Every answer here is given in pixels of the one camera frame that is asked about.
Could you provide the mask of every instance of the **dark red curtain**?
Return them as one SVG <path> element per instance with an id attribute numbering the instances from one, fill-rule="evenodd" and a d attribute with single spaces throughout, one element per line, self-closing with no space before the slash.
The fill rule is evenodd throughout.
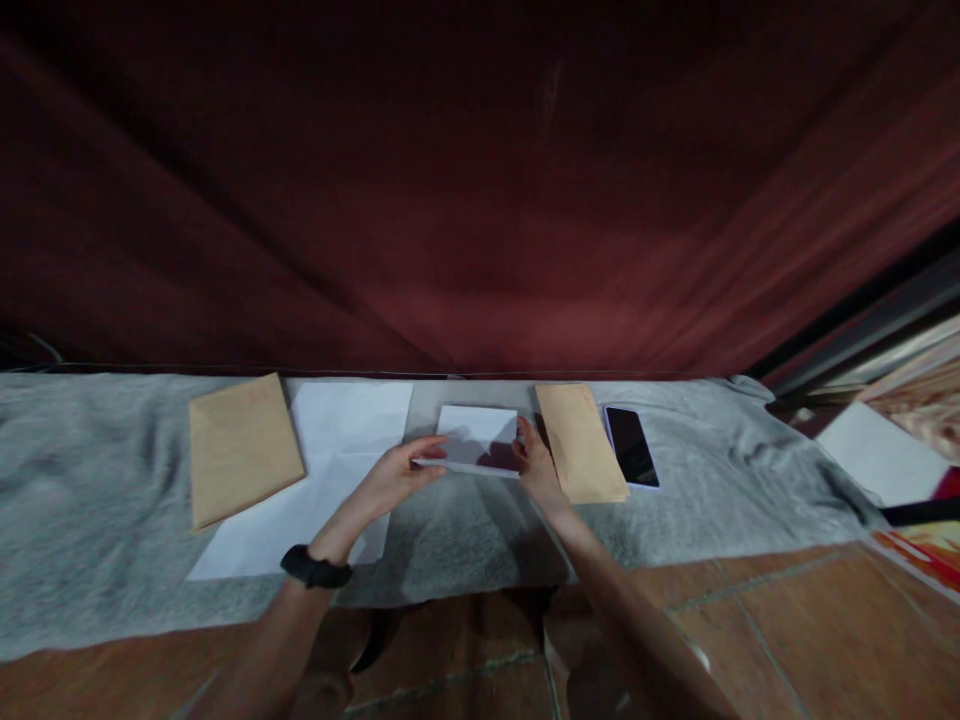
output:
<path id="1" fill-rule="evenodd" d="M 742 371 L 960 214 L 950 2 L 29 4 L 0 322 L 74 360 Z"/>

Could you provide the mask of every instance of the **black wristwatch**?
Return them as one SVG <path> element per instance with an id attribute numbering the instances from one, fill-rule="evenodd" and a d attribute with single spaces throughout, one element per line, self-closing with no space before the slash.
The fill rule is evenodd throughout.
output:
<path id="1" fill-rule="evenodd" d="M 326 560 L 314 560 L 307 555 L 306 545 L 294 545 L 280 561 L 280 567 L 309 587 L 338 588 L 347 584 L 353 575 L 349 565 L 331 565 Z"/>

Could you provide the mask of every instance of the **white paper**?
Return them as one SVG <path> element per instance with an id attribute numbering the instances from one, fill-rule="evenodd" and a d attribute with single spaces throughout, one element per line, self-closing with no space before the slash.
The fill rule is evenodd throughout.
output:
<path id="1" fill-rule="evenodd" d="M 520 477 L 511 445 L 517 437 L 517 411 L 500 408 L 444 405 L 437 435 L 446 435 L 445 460 L 422 462 L 443 465 L 454 472 Z"/>
<path id="2" fill-rule="evenodd" d="M 881 507 L 929 500 L 950 467 L 936 450 L 863 403 L 840 413 L 817 442 Z"/>
<path id="3" fill-rule="evenodd" d="M 291 408 L 307 476 L 224 520 L 187 580 L 281 572 L 291 545 L 309 543 L 370 468 L 403 439 L 411 383 L 306 383 Z M 389 515 L 350 553 L 362 565 L 383 556 Z"/>

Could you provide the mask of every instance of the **gray fabric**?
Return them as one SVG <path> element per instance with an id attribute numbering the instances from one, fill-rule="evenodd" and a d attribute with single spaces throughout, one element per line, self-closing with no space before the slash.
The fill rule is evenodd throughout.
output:
<path id="1" fill-rule="evenodd" d="M 188 532 L 187 401 L 239 381 L 0 376 L 0 658 L 262 612 L 279 575 L 183 581 L 212 536 Z M 287 381 L 288 399 L 302 382 Z M 639 410 L 669 490 L 581 508 L 626 566 L 798 550 L 882 523 L 815 443 L 766 412 L 772 398 L 751 380 L 591 386 L 599 404 Z M 406 437 L 431 433 L 445 403 L 529 415 L 533 383 L 418 381 Z M 384 558 L 357 568 L 338 603 L 572 578 L 516 481 L 451 474 L 393 513 Z"/>

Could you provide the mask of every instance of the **smartphone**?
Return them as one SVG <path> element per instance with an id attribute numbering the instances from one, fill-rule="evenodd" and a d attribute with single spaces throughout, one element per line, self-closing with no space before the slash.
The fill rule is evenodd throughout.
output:
<path id="1" fill-rule="evenodd" d="M 626 481 L 631 485 L 660 487 L 660 479 L 653 467 L 647 438 L 636 411 L 607 406 L 603 409 L 603 416 L 607 424 L 607 437 L 610 438 Z"/>

